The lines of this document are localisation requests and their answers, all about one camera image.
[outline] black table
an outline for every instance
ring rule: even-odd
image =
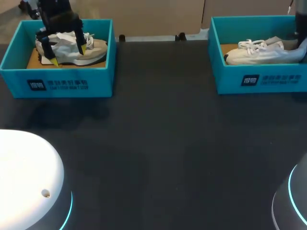
[[[74,230],[273,230],[307,150],[298,98],[217,95],[206,41],[120,43],[112,98],[15,100],[0,82],[0,127],[59,152]]]

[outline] brown cardboard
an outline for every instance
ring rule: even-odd
[[[286,15],[289,5],[290,0],[206,0],[201,27],[209,28],[214,16]],[[295,14],[295,1],[290,14]]]
[[[223,44],[223,45],[221,45],[221,50],[222,50],[223,56],[225,54],[227,54],[230,50],[237,49],[237,48],[238,48],[238,44]]]
[[[204,6],[204,0],[70,0],[70,3],[81,18],[112,19],[115,36],[198,34]]]
[[[40,61],[38,60],[38,51],[34,48],[31,54],[31,57],[29,59],[27,69],[57,69],[57,68],[83,69],[83,68],[103,68],[103,67],[106,67],[106,62],[101,62],[101,63],[94,64],[91,66],[59,65],[59,67],[56,67],[54,65],[42,65]]]

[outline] teal box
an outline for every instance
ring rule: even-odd
[[[294,32],[294,16],[213,17],[208,50],[218,93],[307,92],[307,64],[228,66],[220,47]]]
[[[14,98],[111,97],[116,41],[112,20],[82,20],[83,31],[108,42],[105,68],[26,69],[42,21],[21,21],[0,65]]]

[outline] white sneaker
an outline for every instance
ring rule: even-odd
[[[89,66],[106,60],[107,43],[103,40],[93,39],[89,33],[84,34],[87,41],[84,55],[79,53],[74,32],[52,34],[48,38],[59,64]],[[51,61],[44,56],[41,42],[36,40],[35,43],[37,51],[42,56],[41,63],[52,65]]]
[[[242,64],[281,64],[298,63],[307,51],[307,39],[299,48],[297,40],[282,40],[278,37],[266,41],[258,40],[239,42],[238,49],[233,49],[224,56],[228,65]]]

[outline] cardboard wall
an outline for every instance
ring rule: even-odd
[[[291,0],[206,0],[202,18],[203,29],[210,27],[214,16],[286,15]],[[295,14],[292,5],[291,14]]]
[[[204,0],[70,0],[81,18],[111,18],[115,35],[197,34]]]

